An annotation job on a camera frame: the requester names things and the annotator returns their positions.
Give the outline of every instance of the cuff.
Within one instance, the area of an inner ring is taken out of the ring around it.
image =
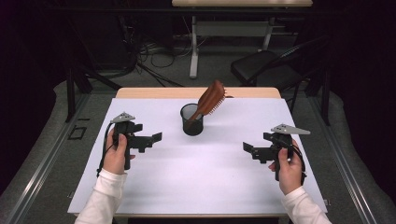
[[[96,180],[96,185],[93,188],[105,195],[121,198],[126,176],[126,173],[123,175],[114,175],[109,171],[102,169],[98,179]]]
[[[301,186],[295,189],[294,191],[288,193],[287,195],[285,195],[285,197],[282,199],[282,203],[283,204],[292,203],[292,201],[294,201],[296,198],[304,194],[305,194],[305,189],[303,188],[303,186]]]

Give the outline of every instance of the hairbrush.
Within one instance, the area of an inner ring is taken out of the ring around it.
[[[204,116],[213,113],[224,101],[224,98],[224,86],[220,81],[215,80],[199,98],[197,110],[189,118],[189,121],[195,120],[198,115]]]

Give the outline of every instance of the pen holder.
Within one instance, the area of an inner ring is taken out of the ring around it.
[[[196,119],[189,120],[189,118],[195,113],[198,108],[198,104],[184,105],[180,110],[180,116],[183,124],[183,132],[189,136],[195,136],[202,132],[204,129],[204,116],[198,115]]]

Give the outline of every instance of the hand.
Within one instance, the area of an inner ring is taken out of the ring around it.
[[[288,161],[288,150],[285,148],[280,149],[278,157],[280,165],[279,186],[280,190],[287,195],[301,186],[302,163],[295,152],[293,152],[291,160]],[[268,168],[274,171],[275,163],[273,162]]]
[[[108,151],[105,155],[103,169],[109,171],[115,175],[122,175],[124,173],[125,164],[125,150],[127,145],[127,139],[122,133],[119,135],[118,147],[113,145],[113,133],[114,129],[110,131],[106,140],[106,148]]]

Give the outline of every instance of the white table surface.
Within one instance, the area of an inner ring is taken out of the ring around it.
[[[131,149],[136,158],[116,216],[127,217],[281,217],[286,211],[275,173],[251,159],[243,142],[269,147],[262,133],[280,123],[294,126],[284,99],[226,98],[204,117],[198,136],[182,131],[180,108],[197,99],[113,99],[92,148],[84,174],[68,209],[78,214],[92,192],[102,156],[108,123],[122,112],[136,117],[143,131],[137,136],[163,133],[145,153]],[[292,136],[304,154],[298,135]],[[317,181],[304,154],[308,177],[304,188],[327,212]]]

